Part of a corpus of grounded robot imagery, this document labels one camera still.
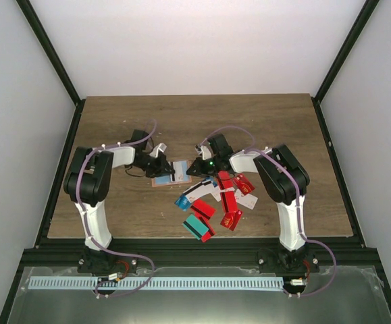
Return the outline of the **white card edge-on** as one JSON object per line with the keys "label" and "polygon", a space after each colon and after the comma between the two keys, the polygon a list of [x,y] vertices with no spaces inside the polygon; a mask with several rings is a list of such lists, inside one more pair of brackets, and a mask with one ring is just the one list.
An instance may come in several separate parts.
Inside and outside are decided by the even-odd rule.
{"label": "white card edge-on", "polygon": [[186,161],[174,161],[171,163],[173,174],[170,175],[171,182],[184,182],[186,180]]}

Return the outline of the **pink card holder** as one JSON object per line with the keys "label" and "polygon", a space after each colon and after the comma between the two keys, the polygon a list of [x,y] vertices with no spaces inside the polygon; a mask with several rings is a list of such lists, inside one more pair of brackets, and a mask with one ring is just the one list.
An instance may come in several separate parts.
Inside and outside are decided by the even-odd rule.
{"label": "pink card holder", "polygon": [[189,184],[192,182],[191,176],[186,173],[190,166],[189,160],[173,161],[171,166],[174,173],[153,178],[151,181],[152,187]]}

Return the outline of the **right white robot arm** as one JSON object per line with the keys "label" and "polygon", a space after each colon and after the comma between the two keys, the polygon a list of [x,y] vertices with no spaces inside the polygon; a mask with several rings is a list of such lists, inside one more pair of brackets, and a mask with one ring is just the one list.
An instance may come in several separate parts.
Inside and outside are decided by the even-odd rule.
{"label": "right white robot arm", "polygon": [[229,186],[235,186],[242,195],[249,195],[252,185],[244,175],[258,174],[278,208],[282,247],[277,258],[281,268],[293,272],[308,263],[303,205],[310,178],[290,149],[281,144],[263,150],[234,151],[223,134],[215,134],[196,145],[195,150],[199,156],[186,173],[215,183],[220,194],[225,194]]}

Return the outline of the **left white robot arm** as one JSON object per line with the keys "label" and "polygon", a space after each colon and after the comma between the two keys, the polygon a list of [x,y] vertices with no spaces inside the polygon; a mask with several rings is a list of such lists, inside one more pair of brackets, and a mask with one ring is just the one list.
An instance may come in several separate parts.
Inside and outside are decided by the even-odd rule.
{"label": "left white robot arm", "polygon": [[75,204],[84,228],[84,244],[96,250],[93,264],[101,272],[112,271],[117,256],[108,250],[112,235],[105,215],[105,199],[109,192],[111,173],[118,167],[137,167],[146,178],[170,176],[174,169],[167,161],[167,145],[160,142],[151,150],[147,143],[153,134],[134,130],[131,139],[97,148],[79,146],[70,163],[63,190]]}

